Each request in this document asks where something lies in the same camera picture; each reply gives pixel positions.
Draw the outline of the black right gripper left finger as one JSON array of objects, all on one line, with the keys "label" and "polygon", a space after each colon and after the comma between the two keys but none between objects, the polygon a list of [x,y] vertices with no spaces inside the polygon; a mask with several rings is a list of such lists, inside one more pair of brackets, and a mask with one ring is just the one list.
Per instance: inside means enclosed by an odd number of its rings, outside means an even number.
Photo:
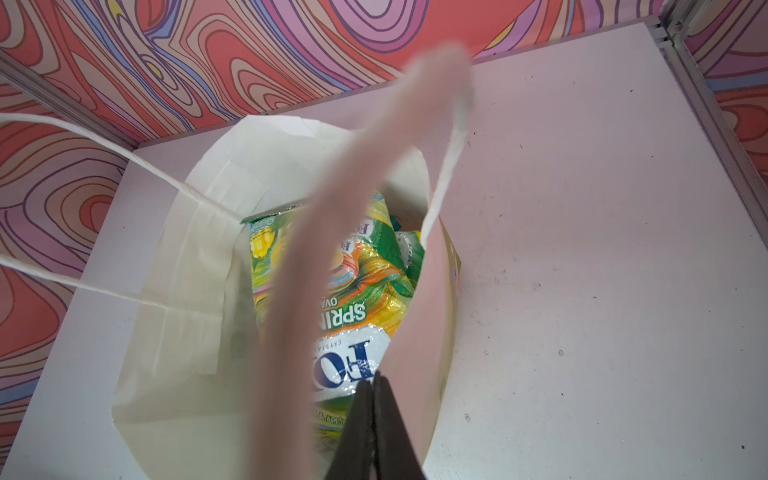
[{"label": "black right gripper left finger", "polygon": [[374,398],[369,381],[358,384],[325,480],[368,480],[374,458]]}]

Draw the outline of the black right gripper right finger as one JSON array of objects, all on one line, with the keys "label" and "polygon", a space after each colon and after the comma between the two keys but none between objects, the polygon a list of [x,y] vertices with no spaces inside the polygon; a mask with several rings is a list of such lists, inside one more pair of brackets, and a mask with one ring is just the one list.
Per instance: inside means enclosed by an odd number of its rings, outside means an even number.
[{"label": "black right gripper right finger", "polygon": [[425,480],[389,380],[373,382],[373,465],[379,480]]}]

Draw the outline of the green yellow Fox's bag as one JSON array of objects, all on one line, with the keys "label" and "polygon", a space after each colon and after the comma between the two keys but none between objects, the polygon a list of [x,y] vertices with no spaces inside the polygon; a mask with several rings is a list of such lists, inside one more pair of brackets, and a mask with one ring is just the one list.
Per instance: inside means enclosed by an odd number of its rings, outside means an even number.
[{"label": "green yellow Fox's bag", "polygon": [[372,381],[415,292],[384,196],[336,251],[312,357],[314,427],[341,433],[356,387]]}]

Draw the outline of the green candy bag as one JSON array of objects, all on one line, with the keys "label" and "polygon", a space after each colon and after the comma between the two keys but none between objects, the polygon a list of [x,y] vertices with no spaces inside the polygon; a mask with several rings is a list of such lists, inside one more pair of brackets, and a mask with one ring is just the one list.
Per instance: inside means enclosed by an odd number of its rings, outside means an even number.
[{"label": "green candy bag", "polygon": [[395,216],[391,216],[390,221],[405,266],[406,277],[416,288],[425,257],[425,248],[421,244],[421,232],[418,230],[406,231]]}]

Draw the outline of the aluminium frame post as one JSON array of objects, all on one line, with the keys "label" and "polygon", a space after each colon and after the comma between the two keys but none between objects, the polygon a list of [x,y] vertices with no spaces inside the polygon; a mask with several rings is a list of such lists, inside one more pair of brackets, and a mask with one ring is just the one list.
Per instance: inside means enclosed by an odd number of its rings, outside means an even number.
[{"label": "aluminium frame post", "polygon": [[767,4],[665,1],[652,31],[760,237],[767,236]]}]

